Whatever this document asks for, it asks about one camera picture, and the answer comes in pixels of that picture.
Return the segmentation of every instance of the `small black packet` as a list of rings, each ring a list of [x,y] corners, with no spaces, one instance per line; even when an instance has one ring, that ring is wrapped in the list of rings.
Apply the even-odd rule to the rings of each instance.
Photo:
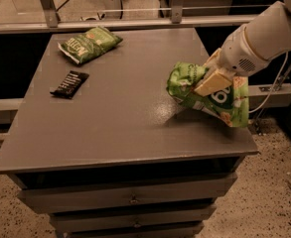
[[[58,88],[50,93],[56,97],[72,99],[87,78],[87,73],[71,70]]]

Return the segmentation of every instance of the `dresser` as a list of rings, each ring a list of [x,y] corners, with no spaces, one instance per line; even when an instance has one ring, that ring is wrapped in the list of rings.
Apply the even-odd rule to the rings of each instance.
[[[60,234],[193,237],[257,147],[246,128],[168,95],[177,61],[208,58],[195,29],[115,34],[118,47],[82,66],[58,51],[75,34],[52,35],[0,150],[0,175]],[[72,100],[53,97],[70,70],[89,78]]]

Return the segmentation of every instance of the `green snack bag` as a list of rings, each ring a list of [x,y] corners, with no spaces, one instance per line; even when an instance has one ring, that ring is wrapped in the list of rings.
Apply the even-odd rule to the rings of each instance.
[[[233,84],[208,96],[195,93],[196,84],[208,69],[192,63],[177,62],[167,81],[168,93],[182,106],[202,110],[221,119],[229,127],[248,124],[247,77],[235,76]]]
[[[59,44],[59,49],[76,64],[82,64],[107,53],[122,41],[106,28],[96,27]]]

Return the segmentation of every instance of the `white cable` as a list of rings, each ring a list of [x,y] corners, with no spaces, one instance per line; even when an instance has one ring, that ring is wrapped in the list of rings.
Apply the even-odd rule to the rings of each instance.
[[[249,114],[256,112],[256,111],[259,110],[262,106],[264,106],[264,104],[266,103],[266,101],[268,100],[268,98],[271,96],[271,94],[272,94],[272,92],[273,92],[273,90],[274,90],[274,88],[275,88],[275,84],[276,84],[276,82],[277,82],[277,79],[280,77],[280,74],[281,74],[281,72],[282,72],[282,70],[283,70],[283,68],[284,68],[284,66],[285,66],[285,64],[286,64],[286,62],[287,62],[287,60],[288,60],[288,52],[285,54],[284,63],[282,64],[280,70],[279,70],[278,73],[277,73],[277,76],[275,77],[275,80],[274,80],[274,82],[273,82],[273,84],[272,84],[272,86],[271,86],[270,92],[267,94],[266,98],[262,101],[262,103],[261,103],[257,108],[248,111]]]

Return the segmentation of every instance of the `speckled floor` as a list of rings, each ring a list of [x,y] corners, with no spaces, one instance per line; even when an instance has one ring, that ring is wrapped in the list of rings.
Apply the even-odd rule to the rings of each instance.
[[[291,238],[291,141],[273,119],[253,135],[261,154],[247,157],[238,180],[196,238]],[[0,238],[56,238],[47,215],[32,212],[17,198],[19,188],[0,176]]]

